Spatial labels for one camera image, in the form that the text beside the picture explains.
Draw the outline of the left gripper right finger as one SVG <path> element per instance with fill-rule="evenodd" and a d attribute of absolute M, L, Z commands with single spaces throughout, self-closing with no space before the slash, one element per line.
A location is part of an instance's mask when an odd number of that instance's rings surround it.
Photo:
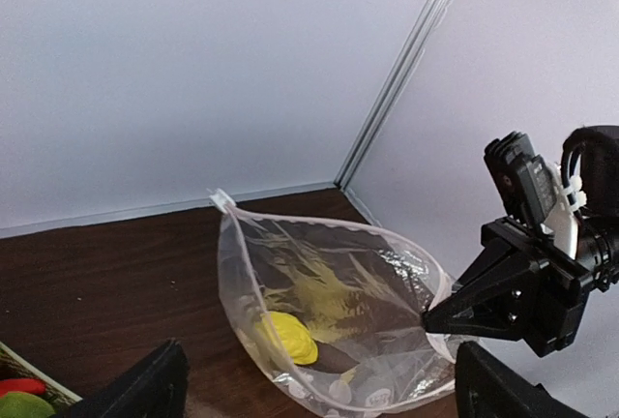
<path fill-rule="evenodd" d="M 466 342 L 457 350 L 456 401 L 460 417 L 569 418 L 583 414 L 530 384 L 487 350 Z"/>

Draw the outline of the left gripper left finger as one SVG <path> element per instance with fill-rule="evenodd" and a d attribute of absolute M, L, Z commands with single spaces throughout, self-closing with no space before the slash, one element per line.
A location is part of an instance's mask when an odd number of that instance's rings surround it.
<path fill-rule="evenodd" d="M 189 361 L 176 340 L 168 340 L 96 394 L 58 412 L 58 417 L 183 417 Z"/>

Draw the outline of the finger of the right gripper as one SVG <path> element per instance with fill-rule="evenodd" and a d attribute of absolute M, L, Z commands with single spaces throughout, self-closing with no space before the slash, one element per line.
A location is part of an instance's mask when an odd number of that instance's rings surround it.
<path fill-rule="evenodd" d="M 452 295 L 462 300 L 492 300 L 509 293 L 520 274 L 520 251 L 494 237 L 453 285 Z"/>
<path fill-rule="evenodd" d="M 519 302 L 507 290 L 463 286 L 423 314 L 432 334 L 518 341 L 523 337 Z"/>

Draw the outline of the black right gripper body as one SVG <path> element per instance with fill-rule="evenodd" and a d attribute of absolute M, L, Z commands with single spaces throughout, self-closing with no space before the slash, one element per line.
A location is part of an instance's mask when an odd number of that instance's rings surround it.
<path fill-rule="evenodd" d="M 618 220 L 590 217 L 569 257 L 511 219 L 485 224 L 480 335 L 525 341 L 540 357 L 571 345 L 589 294 L 618 282 Z"/>

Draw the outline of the clear zip top bag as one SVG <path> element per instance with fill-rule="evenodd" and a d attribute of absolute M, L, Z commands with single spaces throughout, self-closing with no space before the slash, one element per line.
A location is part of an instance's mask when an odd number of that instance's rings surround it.
<path fill-rule="evenodd" d="M 376 417 L 454 391 L 457 340 L 422 323 L 452 278 L 424 249 L 371 225 L 250 212 L 223 191 L 211 199 L 221 212 L 221 304 L 282 392 L 322 417 Z M 270 311 L 309 329 L 314 364 L 294 364 L 265 339 L 258 324 Z"/>

